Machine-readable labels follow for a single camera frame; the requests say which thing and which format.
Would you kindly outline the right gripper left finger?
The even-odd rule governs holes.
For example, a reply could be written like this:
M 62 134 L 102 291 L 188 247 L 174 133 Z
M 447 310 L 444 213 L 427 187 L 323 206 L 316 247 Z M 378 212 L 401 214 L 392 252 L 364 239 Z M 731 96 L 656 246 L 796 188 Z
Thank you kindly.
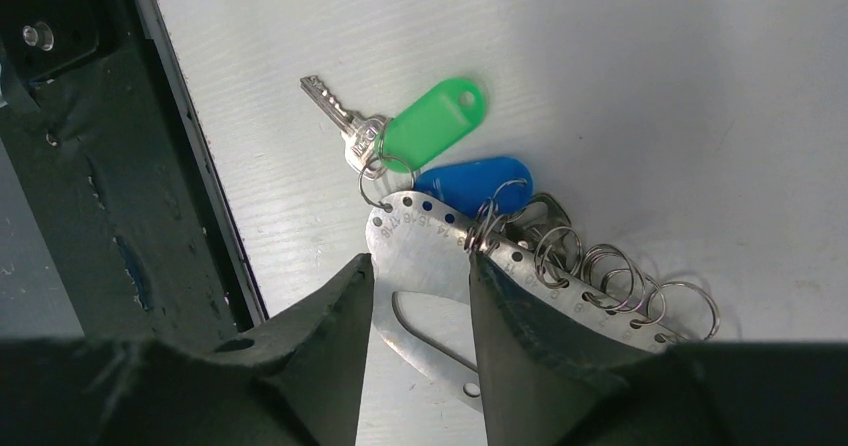
M 153 338 L 5 339 L 5 445 L 352 445 L 375 274 L 361 253 L 199 353 Z

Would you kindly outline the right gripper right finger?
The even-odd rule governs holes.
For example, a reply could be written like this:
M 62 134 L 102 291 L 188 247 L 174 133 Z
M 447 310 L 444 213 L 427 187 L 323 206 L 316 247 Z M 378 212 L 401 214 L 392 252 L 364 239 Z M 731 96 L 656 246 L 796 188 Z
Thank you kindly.
M 596 334 L 470 258 L 492 445 L 843 445 L 843 343 L 688 343 L 651 354 Z

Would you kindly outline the keyring with keys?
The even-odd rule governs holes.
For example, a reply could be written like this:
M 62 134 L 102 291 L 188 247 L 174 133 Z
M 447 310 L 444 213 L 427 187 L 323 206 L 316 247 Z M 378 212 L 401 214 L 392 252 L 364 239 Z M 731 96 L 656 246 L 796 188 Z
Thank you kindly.
M 611 244 L 585 249 L 574 241 L 573 262 L 553 255 L 562 239 L 576 232 L 561 205 L 539 193 L 557 223 L 547 231 L 534 226 L 516 241 L 513 225 L 520 210 L 499 215 L 489 196 L 470 218 L 434 195 L 404 190 L 372 202 L 365 237 L 375 270 L 372 323 L 384 342 L 421 374 L 467 406 L 481 411 L 479 373 L 466 361 L 412 328 L 399 307 L 401 293 L 469 304 L 468 255 L 481 252 L 518 286 L 560 313 L 617 344 L 657 353 L 684 335 L 663 323 L 656 310 L 667 284 L 644 273 Z

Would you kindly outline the green tagged key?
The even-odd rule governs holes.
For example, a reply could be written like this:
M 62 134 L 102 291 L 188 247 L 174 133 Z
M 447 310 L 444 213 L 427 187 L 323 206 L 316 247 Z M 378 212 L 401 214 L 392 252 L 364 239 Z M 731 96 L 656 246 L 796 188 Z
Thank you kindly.
M 488 109 L 478 84 L 461 77 L 439 82 L 394 117 L 345 107 L 316 75 L 300 86 L 340 130 L 348 165 L 370 180 L 421 169 L 480 126 Z

